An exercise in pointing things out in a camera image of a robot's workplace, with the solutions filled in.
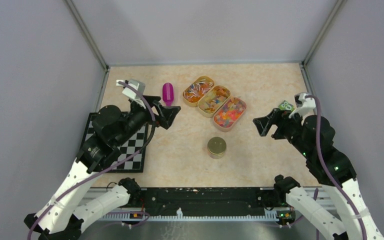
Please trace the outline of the purple plastic scoop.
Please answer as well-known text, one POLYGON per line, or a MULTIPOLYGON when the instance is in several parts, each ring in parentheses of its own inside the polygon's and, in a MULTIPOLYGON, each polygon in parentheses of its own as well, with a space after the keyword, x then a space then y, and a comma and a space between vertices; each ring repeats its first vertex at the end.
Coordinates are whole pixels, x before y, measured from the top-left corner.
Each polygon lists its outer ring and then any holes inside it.
POLYGON ((174 87, 170 82, 166 82, 162 86, 162 100, 168 107, 174 102, 174 87))

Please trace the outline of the white round lid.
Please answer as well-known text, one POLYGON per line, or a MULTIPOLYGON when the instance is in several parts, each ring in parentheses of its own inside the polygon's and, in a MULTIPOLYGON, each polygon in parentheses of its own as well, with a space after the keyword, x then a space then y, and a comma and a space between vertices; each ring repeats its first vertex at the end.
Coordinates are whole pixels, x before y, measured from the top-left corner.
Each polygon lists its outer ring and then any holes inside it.
POLYGON ((227 143, 222 137, 215 136, 207 142, 206 147, 207 151, 220 153, 227 150, 227 143))

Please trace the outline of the clear plastic cup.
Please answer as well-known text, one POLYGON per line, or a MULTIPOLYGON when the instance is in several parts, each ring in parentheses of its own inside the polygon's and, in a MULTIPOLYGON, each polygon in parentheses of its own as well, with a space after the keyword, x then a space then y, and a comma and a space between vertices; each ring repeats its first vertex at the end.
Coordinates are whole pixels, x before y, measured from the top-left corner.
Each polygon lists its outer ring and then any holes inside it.
POLYGON ((226 151, 222 151, 222 152, 212 152, 212 151, 208 151, 207 153, 208 153, 208 155, 209 155, 212 159, 221 159, 221 158, 225 155, 226 151))

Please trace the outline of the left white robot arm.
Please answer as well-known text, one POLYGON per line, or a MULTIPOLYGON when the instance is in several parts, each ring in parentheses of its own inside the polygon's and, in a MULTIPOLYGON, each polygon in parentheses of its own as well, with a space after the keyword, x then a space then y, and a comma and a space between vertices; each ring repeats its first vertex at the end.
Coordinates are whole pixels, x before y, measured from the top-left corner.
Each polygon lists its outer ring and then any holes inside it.
POLYGON ((28 214, 24 223, 41 240, 77 240, 85 230, 117 207, 140 202, 140 187, 132 178, 122 179, 113 189, 81 204, 94 182, 119 162, 122 146, 146 125, 168 129, 180 106, 164 106, 159 96, 145 96, 149 105, 132 101, 128 112, 115 105, 99 110, 92 121, 93 134, 81 146, 71 169, 48 203, 28 214))

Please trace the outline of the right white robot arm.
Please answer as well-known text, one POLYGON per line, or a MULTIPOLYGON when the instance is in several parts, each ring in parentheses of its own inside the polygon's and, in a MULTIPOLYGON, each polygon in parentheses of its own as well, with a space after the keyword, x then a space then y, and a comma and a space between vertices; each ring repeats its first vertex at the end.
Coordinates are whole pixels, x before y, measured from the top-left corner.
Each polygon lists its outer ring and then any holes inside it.
POLYGON ((327 240, 383 240, 361 195, 356 171, 349 158, 333 145, 335 130, 323 116, 299 114, 274 108, 267 116, 253 119, 260 136, 272 126, 275 140, 287 140, 306 159, 306 167, 330 197, 338 217, 308 196, 292 177, 275 177, 273 200, 301 213, 327 240))

